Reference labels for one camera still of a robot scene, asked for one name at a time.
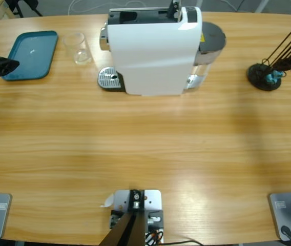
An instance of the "glass cup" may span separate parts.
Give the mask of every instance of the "glass cup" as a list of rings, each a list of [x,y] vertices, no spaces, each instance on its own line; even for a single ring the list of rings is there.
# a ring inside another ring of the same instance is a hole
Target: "glass cup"
[[[67,54],[73,57],[76,64],[87,64],[92,61],[92,55],[86,37],[81,32],[74,32],[64,36]]]

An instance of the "wire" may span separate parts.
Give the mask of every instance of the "wire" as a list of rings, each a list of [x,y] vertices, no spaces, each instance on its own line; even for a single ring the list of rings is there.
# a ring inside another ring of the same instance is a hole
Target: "wire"
[[[168,243],[160,243],[159,246],[161,245],[177,245],[177,244],[184,244],[184,243],[190,243],[190,242],[194,242],[199,246],[204,246],[202,243],[196,241],[196,240],[188,240],[188,241],[182,241],[182,242],[168,242]]]
[[[73,12],[75,12],[75,13],[86,13],[86,12],[92,11],[92,10],[94,10],[94,9],[100,8],[100,7],[102,7],[102,6],[108,5],[108,4],[114,4],[114,5],[119,6],[119,7],[126,7],[126,6],[129,5],[129,4],[132,4],[132,3],[138,3],[138,4],[141,4],[143,7],[147,7],[147,6],[145,5],[145,3],[142,2],[142,1],[139,1],[139,0],[132,0],[132,1],[127,2],[125,5],[118,4],[118,3],[108,2],[108,3],[101,4],[101,5],[99,5],[99,6],[96,6],[96,7],[90,8],[90,9],[85,9],[85,10],[81,10],[81,11],[77,11],[77,10],[75,10],[75,9],[74,9],[74,6],[75,6],[76,4],[82,2],[82,1],[86,1],[86,0],[73,0],[73,1],[70,3],[69,7],[68,7],[68,13],[67,13],[67,14],[70,15],[70,12],[71,12],[71,11],[73,11]]]
[[[242,1],[241,1],[241,3],[239,4],[239,6],[237,7],[237,11],[236,11],[236,12],[239,12],[239,10],[240,10],[242,4],[244,3],[244,1],[245,1],[245,0],[242,0]]]
[[[228,0],[220,0],[220,1],[229,5],[235,12],[238,12],[237,8],[234,7]]]

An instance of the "teal tray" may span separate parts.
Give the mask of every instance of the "teal tray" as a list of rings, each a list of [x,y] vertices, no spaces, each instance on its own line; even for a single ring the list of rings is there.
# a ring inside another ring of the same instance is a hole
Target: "teal tray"
[[[26,32],[19,35],[8,58],[19,61],[20,65],[2,78],[23,80],[47,76],[57,41],[58,34],[55,31]]]

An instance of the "wood grain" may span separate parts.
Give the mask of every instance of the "wood grain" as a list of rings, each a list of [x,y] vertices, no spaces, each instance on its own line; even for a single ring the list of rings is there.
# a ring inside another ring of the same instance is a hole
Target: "wood grain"
[[[0,192],[11,193],[5,238],[98,244],[117,189],[162,192],[166,242],[277,239],[267,196],[291,191],[291,72],[273,92],[247,68],[291,29],[291,15],[204,13],[227,46],[204,85],[176,97],[110,93],[97,73],[105,15],[0,21],[0,56],[16,37],[55,30],[59,42],[41,80],[0,78]],[[61,37],[80,30],[94,61],[75,65]]]

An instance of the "sticker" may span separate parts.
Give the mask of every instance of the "sticker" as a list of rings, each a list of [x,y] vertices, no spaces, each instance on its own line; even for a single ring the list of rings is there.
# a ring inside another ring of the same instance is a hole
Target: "sticker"
[[[0,210],[6,210],[7,209],[8,204],[7,203],[1,203],[0,202]]]
[[[200,38],[200,42],[205,42],[205,36],[203,35],[203,33],[201,34],[201,38]]]
[[[285,202],[284,201],[276,201],[275,202],[275,207],[277,209],[285,209],[286,208],[286,205],[285,205]]]

